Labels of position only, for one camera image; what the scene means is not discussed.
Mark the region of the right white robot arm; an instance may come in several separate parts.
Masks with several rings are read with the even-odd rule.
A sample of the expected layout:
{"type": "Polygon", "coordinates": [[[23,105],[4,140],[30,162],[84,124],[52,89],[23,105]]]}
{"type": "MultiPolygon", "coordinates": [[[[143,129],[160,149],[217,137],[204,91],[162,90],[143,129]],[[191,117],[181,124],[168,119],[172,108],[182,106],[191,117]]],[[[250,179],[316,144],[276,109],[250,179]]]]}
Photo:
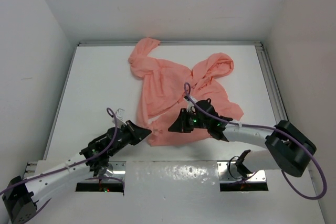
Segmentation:
{"type": "Polygon", "coordinates": [[[281,170],[301,177],[316,146],[289,121],[281,120],[274,129],[239,126],[232,118],[219,115],[211,99],[188,103],[168,131],[191,133],[206,129],[217,140],[259,146],[260,151],[245,150],[235,161],[235,171],[247,177],[259,170],[281,170]]]}

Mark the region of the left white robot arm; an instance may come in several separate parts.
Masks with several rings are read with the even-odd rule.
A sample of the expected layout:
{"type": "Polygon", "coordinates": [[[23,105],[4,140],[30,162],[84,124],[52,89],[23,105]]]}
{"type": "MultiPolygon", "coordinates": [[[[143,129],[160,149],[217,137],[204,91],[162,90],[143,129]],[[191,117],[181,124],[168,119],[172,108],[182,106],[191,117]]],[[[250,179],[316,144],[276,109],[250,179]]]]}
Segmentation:
{"type": "Polygon", "coordinates": [[[57,193],[75,187],[85,179],[96,179],[109,158],[128,145],[137,145],[151,134],[131,121],[112,127],[88,146],[59,165],[37,175],[10,180],[1,191],[11,223],[26,223],[37,215],[57,193]]]}

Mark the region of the salmon pink hooded jacket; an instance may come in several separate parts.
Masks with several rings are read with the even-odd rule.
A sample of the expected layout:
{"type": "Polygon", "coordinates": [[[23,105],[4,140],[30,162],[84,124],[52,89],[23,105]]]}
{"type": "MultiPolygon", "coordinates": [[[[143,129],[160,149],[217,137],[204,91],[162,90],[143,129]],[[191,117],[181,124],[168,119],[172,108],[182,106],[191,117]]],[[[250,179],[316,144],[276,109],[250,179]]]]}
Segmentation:
{"type": "Polygon", "coordinates": [[[180,110],[187,106],[184,100],[184,83],[191,85],[191,95],[197,100],[211,99],[215,110],[239,121],[244,113],[241,107],[229,101],[218,78],[231,74],[234,62],[222,52],[212,54],[192,69],[169,60],[156,59],[150,53],[160,44],[152,38],[141,39],[128,62],[132,74],[142,79],[142,91],[137,108],[137,125],[148,128],[151,146],[177,146],[201,141],[210,137],[206,130],[191,133],[169,132],[180,110]]]}

